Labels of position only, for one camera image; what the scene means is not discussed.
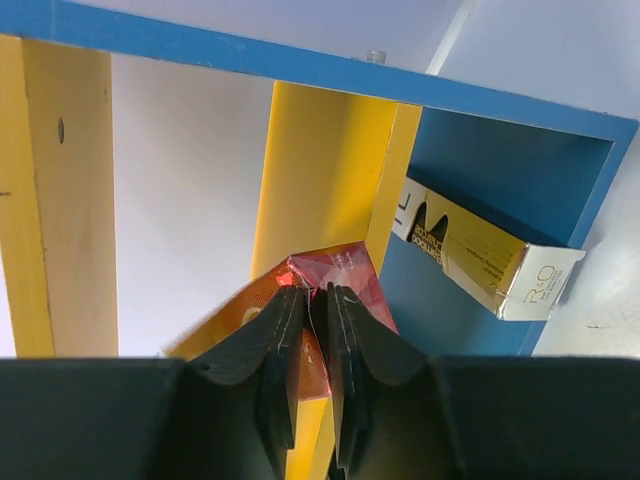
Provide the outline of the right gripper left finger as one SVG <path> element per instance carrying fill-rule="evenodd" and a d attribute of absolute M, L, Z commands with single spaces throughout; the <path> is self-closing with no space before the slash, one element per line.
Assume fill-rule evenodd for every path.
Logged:
<path fill-rule="evenodd" d="M 2 477 L 283 478 L 306 312 L 304 290 L 283 287 L 190 361 L 3 361 Z"/>

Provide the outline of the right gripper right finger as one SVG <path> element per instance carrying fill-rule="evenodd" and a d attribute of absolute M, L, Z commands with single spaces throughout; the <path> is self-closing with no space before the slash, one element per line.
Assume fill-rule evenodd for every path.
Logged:
<path fill-rule="evenodd" d="M 326 299 L 332 479 L 635 479 L 639 364 L 429 356 L 346 286 Z"/>

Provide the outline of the red 3D toothpaste box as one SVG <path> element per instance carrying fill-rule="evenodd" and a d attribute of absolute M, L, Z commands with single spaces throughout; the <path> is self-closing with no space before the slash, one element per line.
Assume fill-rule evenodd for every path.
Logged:
<path fill-rule="evenodd" d="M 351 288 L 375 319 L 392 332 L 397 331 L 366 245 L 354 242 L 286 257 L 171 341 L 162 352 L 192 360 L 253 320 L 280 288 L 300 287 L 307 293 L 309 317 L 303 331 L 298 398 L 308 401 L 328 397 L 331 389 L 321 346 L 326 337 L 324 294 L 330 284 Z"/>

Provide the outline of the silver RO box table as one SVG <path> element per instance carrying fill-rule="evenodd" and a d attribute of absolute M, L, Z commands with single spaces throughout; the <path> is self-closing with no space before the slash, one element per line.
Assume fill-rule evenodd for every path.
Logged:
<path fill-rule="evenodd" d="M 503 321 L 548 320 L 586 255 L 519 239 L 409 177 L 392 232 Z"/>

